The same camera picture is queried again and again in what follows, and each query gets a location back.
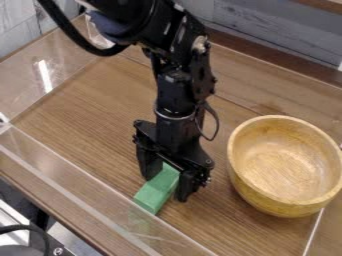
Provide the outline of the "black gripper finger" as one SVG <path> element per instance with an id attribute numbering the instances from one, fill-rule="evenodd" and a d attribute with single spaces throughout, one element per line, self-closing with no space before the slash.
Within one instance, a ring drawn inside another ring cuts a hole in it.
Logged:
<path id="1" fill-rule="evenodd" d="M 149 181 L 159 174 L 163 167 L 159 149 L 153 146 L 136 144 L 136 158 L 141 176 Z"/>
<path id="2" fill-rule="evenodd" d="M 175 199 L 185 202 L 189 195 L 207 185 L 208 172 L 204 170 L 187 170 L 180 174 L 176 186 Z"/>

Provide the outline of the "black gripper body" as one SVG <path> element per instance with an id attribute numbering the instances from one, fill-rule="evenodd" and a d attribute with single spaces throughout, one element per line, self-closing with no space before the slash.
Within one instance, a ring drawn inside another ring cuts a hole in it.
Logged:
<path id="1" fill-rule="evenodd" d="M 156 122 L 136 120 L 133 143 L 159 149 L 163 163 L 169 164 L 181 174 L 187 170 L 213 169 L 213 160 L 200 145 L 204 112 L 191 111 L 183 116 L 156 114 Z"/>

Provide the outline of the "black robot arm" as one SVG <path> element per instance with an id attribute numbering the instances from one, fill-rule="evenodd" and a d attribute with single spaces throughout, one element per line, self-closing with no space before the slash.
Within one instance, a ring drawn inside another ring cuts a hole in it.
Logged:
<path id="1" fill-rule="evenodd" d="M 137 45 L 151 60 L 157 95 L 153 122 L 133 122 L 141 176 L 152 179 L 164 163 L 176 168 L 175 198 L 184 202 L 207 185 L 215 162 L 201 148 L 207 98 L 215 94 L 211 43 L 204 25 L 173 0 L 80 0 L 104 38 Z"/>

